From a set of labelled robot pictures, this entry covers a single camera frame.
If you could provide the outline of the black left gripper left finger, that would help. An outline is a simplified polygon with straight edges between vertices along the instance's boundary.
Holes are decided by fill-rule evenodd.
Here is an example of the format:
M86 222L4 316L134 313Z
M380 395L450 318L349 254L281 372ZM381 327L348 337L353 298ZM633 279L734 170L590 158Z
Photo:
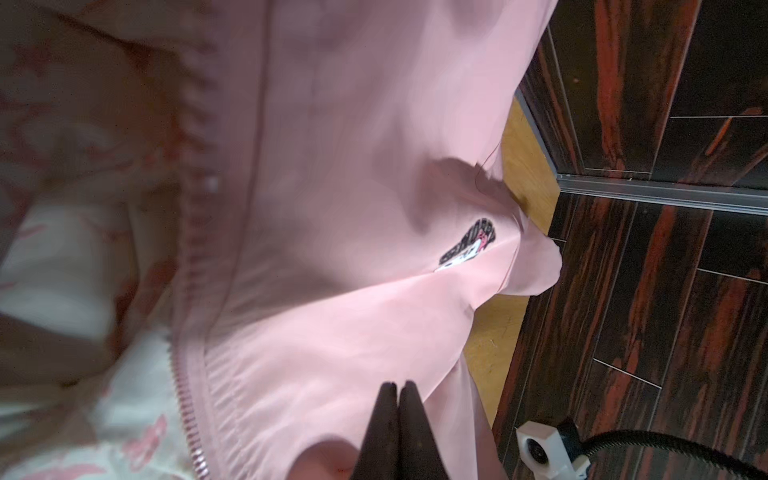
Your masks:
M397 385L381 385L351 480L395 480L399 476Z

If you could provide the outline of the pink zip-up jacket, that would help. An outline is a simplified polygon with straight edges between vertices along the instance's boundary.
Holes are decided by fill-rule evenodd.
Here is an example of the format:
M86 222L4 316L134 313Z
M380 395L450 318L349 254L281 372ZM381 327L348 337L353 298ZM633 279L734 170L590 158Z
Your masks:
M561 256L501 141L552 1L5 1L1 475L348 479L414 383L505 471L464 348Z

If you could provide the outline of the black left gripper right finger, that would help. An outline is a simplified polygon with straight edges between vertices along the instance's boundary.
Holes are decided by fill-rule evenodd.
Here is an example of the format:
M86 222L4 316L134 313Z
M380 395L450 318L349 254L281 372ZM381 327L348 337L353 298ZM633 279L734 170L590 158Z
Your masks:
M405 480L448 480L418 388L407 381L398 402L398 473Z

